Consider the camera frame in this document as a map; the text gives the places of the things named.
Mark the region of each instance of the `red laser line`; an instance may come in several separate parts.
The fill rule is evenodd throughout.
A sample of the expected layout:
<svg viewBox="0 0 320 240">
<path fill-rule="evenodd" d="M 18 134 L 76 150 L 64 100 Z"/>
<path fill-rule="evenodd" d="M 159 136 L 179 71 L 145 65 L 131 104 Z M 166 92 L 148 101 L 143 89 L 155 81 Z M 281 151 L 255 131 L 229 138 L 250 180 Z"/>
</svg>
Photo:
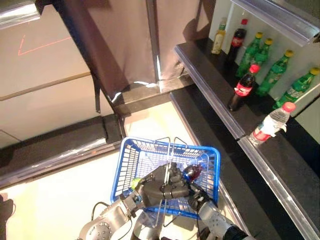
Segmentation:
<svg viewBox="0 0 320 240">
<path fill-rule="evenodd" d="M 34 48 L 34 49 L 31 49 L 31 50 L 28 50 L 28 51 L 25 51 L 25 52 L 21 52 L 21 47 L 22 47 L 22 44 L 23 44 L 23 42 L 24 42 L 25 36 L 26 36 L 26 35 L 23 36 L 23 39 L 22 39 L 22 41 L 21 41 L 20 49 L 19 49 L 19 51 L 18 51 L 18 56 L 21 56 L 21 55 L 24 55 L 24 54 L 28 54 L 28 53 L 33 52 L 33 51 L 35 51 L 35 50 L 42 49 L 42 48 L 48 47 L 48 46 L 50 46 L 50 45 L 57 44 L 57 43 L 60 43 L 60 42 L 62 42 L 62 41 L 71 39 L 71 37 L 69 36 L 69 37 L 67 37 L 67 38 L 65 38 L 65 39 L 61 39 L 61 40 L 58 40 L 58 41 L 53 41 L 53 42 L 50 42 L 50 43 L 48 43 L 48 44 L 46 44 L 46 45 L 42 45 L 42 46 L 36 47 L 36 48 Z"/>
<path fill-rule="evenodd" d="M 24 40 L 25 40 L 25 36 L 26 35 L 23 35 L 23 38 L 21 39 L 21 43 L 20 43 L 20 47 L 19 47 L 19 51 L 18 51 L 18 56 L 20 55 L 22 44 L 24 43 Z"/>
</svg>

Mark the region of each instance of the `red bottle cap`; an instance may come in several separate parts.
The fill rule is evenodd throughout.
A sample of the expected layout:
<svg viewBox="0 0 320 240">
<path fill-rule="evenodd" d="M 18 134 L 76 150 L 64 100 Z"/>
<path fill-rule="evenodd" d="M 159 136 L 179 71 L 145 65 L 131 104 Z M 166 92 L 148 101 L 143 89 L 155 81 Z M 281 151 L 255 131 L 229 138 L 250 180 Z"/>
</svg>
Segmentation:
<svg viewBox="0 0 320 240">
<path fill-rule="evenodd" d="M 288 113 L 291 113 L 296 109 L 296 105 L 293 102 L 287 101 L 282 105 L 282 109 Z"/>
<path fill-rule="evenodd" d="M 247 23 L 248 23 L 248 19 L 246 19 L 246 18 L 242 19 L 242 21 L 241 21 L 242 25 L 247 25 Z"/>
<path fill-rule="evenodd" d="M 249 68 L 250 73 L 256 74 L 259 72 L 260 66 L 258 64 L 252 64 L 251 67 Z"/>
</svg>

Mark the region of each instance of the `sprite bottle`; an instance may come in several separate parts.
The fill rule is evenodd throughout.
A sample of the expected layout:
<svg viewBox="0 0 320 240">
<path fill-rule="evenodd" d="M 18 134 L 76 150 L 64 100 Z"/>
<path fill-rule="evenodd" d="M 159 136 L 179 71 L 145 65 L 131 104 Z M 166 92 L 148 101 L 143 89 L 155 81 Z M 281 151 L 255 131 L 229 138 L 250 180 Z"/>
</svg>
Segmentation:
<svg viewBox="0 0 320 240">
<path fill-rule="evenodd" d="M 268 59 L 269 57 L 269 48 L 273 40 L 271 38 L 267 38 L 264 41 L 262 48 L 254 55 L 251 64 L 258 64 L 260 67 L 261 65 Z"/>
<path fill-rule="evenodd" d="M 294 55 L 294 52 L 291 50 L 287 50 L 280 60 L 276 61 L 269 72 L 265 76 L 263 82 L 256 90 L 256 94 L 259 96 L 265 96 L 268 94 L 270 89 L 277 83 L 277 81 L 281 78 L 282 74 L 287 70 L 288 60 Z"/>
<path fill-rule="evenodd" d="M 285 102 L 294 103 L 300 98 L 310 87 L 312 80 L 319 74 L 319 68 L 313 67 L 309 73 L 298 78 L 291 87 L 283 94 L 283 96 L 275 102 L 274 109 L 281 108 Z"/>
<path fill-rule="evenodd" d="M 241 62 L 239 64 L 238 70 L 235 73 L 236 77 L 242 78 L 248 72 L 248 69 L 251 66 L 251 60 L 260 48 L 260 40 L 262 36 L 263 36 L 262 32 L 257 32 L 255 34 L 255 39 L 246 48 L 244 55 L 241 59 Z"/>
</svg>

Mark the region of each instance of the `white floor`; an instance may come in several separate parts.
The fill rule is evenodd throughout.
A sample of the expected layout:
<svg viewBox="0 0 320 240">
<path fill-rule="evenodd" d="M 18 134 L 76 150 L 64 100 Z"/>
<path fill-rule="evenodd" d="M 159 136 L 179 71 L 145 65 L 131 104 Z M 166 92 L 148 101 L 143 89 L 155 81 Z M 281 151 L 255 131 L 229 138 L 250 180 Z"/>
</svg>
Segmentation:
<svg viewBox="0 0 320 240">
<path fill-rule="evenodd" d="M 151 140 L 179 137 L 193 144 L 171 102 L 133 113 L 125 119 L 125 130 L 128 136 Z M 87 163 L 1 190 L 4 200 L 12 199 L 15 204 L 14 214 L 6 223 L 7 240 L 75 240 L 84 224 L 90 221 L 94 204 L 110 202 L 118 154 L 105 154 Z M 103 206 L 97 206 L 96 214 L 103 209 Z M 121 237 L 129 227 L 127 223 L 112 239 Z M 165 232 L 166 237 L 186 240 L 196 239 L 196 231 L 196 227 L 177 230 L 171 224 Z M 130 236 L 131 233 L 123 239 L 129 240 Z"/>
</svg>

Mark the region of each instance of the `plastic bottle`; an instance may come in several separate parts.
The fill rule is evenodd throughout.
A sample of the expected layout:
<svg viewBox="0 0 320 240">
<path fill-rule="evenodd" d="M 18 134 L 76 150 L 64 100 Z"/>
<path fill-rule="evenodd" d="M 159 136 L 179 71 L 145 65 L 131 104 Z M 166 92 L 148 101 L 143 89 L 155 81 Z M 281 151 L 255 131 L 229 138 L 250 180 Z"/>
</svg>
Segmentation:
<svg viewBox="0 0 320 240">
<path fill-rule="evenodd" d="M 285 51 L 283 57 L 272 65 L 269 72 L 265 76 L 263 82 L 256 90 L 256 94 L 258 94 L 259 96 L 266 96 L 268 94 L 270 89 L 272 89 L 272 87 L 277 83 L 277 81 L 279 81 L 282 75 L 286 72 L 289 58 L 291 58 L 293 55 L 293 51 Z"/>
<path fill-rule="evenodd" d="M 234 88 L 233 97 L 228 102 L 228 108 L 230 111 L 236 111 L 239 108 L 243 98 L 249 95 L 256 80 L 255 74 L 259 72 L 259 69 L 260 67 L 257 64 L 251 65 L 249 72 L 240 79 Z"/>
<path fill-rule="evenodd" d="M 261 67 L 269 57 L 269 48 L 272 43 L 273 40 L 271 38 L 267 38 L 264 41 L 262 48 L 254 55 L 251 64 L 258 64 Z"/>
<path fill-rule="evenodd" d="M 221 52 L 221 46 L 226 35 L 226 30 L 225 30 L 226 22 L 227 22 L 227 18 L 223 17 L 220 22 L 219 29 L 218 31 L 216 31 L 216 34 L 214 37 L 214 43 L 211 50 L 212 54 L 219 54 Z"/>
<path fill-rule="evenodd" d="M 292 102 L 286 102 L 281 108 L 272 111 L 265 117 L 263 122 L 250 134 L 249 141 L 255 146 L 264 143 L 270 137 L 274 137 L 275 133 L 280 129 L 287 131 L 286 122 L 290 117 L 290 113 L 294 111 L 296 105 Z"/>
<path fill-rule="evenodd" d="M 241 26 L 234 32 L 229 53 L 225 59 L 226 63 L 233 63 L 235 61 L 238 51 L 247 34 L 247 23 L 248 19 L 242 19 Z"/>
<path fill-rule="evenodd" d="M 241 62 L 239 64 L 239 67 L 235 73 L 236 77 L 242 78 L 247 73 L 250 67 L 252 58 L 255 56 L 255 54 L 258 52 L 260 48 L 260 40 L 262 36 L 263 36 L 262 32 L 257 32 L 255 34 L 255 39 L 246 48 L 244 55 L 241 59 Z"/>
<path fill-rule="evenodd" d="M 283 94 L 283 96 L 273 105 L 274 109 L 280 108 L 285 102 L 294 103 L 300 98 L 311 85 L 312 80 L 319 74 L 319 68 L 313 67 L 309 73 L 298 78 L 291 87 Z"/>
</svg>

